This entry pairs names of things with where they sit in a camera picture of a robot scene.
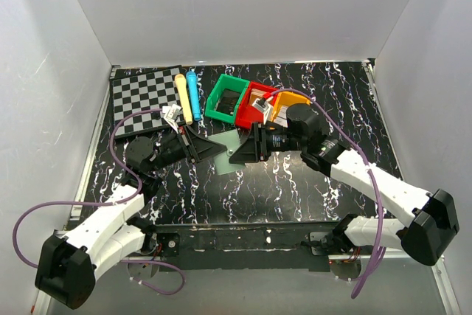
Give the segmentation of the mint green card holder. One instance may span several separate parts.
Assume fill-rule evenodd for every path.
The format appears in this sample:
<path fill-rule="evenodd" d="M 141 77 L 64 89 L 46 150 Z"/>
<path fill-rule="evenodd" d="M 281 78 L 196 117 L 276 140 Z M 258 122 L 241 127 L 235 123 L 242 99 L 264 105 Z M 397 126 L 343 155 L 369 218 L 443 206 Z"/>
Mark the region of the mint green card holder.
<path fill-rule="evenodd" d="M 240 147 L 240 136 L 236 129 L 213 134 L 208 136 L 208 139 L 226 146 L 225 152 L 214 157 L 215 171 L 218 175 L 236 172 L 246 167 L 244 164 L 233 164 L 229 162 L 229 158 Z"/>

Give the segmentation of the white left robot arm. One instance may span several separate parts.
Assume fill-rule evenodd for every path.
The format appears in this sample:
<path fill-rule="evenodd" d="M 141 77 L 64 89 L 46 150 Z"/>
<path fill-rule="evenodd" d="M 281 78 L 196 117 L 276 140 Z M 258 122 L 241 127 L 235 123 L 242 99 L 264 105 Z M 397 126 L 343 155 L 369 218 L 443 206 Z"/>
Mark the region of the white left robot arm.
<path fill-rule="evenodd" d="M 225 152 L 225 145 L 190 127 L 172 131 L 159 145 L 146 136 L 135 138 L 125 150 L 125 162 L 138 179 L 124 179 L 107 207 L 99 207 L 65 235 L 52 235 L 44 242 L 35 286 L 68 308 L 79 308 L 107 270 L 130 254 L 148 256 L 156 250 L 156 236 L 143 223 L 129 223 L 162 183 L 151 173 L 182 159 L 198 163 Z"/>

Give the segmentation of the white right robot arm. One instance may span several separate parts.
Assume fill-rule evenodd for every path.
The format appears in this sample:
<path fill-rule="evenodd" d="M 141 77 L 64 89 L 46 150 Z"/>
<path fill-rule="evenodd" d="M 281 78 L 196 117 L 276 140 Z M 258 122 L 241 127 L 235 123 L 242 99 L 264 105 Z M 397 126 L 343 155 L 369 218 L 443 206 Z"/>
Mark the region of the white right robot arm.
<path fill-rule="evenodd" d="M 312 170 L 346 184 L 366 197 L 379 199 L 392 218 L 346 215 L 325 236 L 311 241 L 315 249 L 350 254 L 362 246 L 403 250 L 425 266 L 433 266 L 459 232 L 451 194 L 435 193 L 366 165 L 360 153 L 330 135 L 326 119 L 307 104 L 290 106 L 286 126 L 253 123 L 249 135 L 230 156 L 232 164 L 265 162 L 273 152 L 298 151 Z"/>

